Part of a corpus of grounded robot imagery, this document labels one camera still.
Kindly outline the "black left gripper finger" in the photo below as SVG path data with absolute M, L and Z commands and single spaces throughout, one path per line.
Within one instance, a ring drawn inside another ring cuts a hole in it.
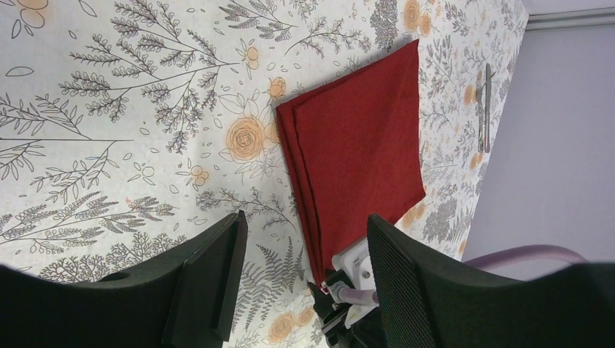
M 243 211 L 96 282 L 1 268 L 3 347 L 222 347 L 247 248 Z

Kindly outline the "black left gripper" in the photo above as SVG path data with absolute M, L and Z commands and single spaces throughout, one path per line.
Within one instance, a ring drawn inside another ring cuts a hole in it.
M 334 255 L 326 279 L 307 286 L 329 347 L 614 345 L 613 264 L 517 281 L 448 257 L 375 214 L 367 239 Z

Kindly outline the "red cloth napkin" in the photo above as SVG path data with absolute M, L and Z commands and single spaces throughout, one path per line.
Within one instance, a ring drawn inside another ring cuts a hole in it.
M 388 56 L 276 108 L 310 268 L 366 235 L 370 214 L 396 223 L 426 195 L 419 156 L 419 53 Z

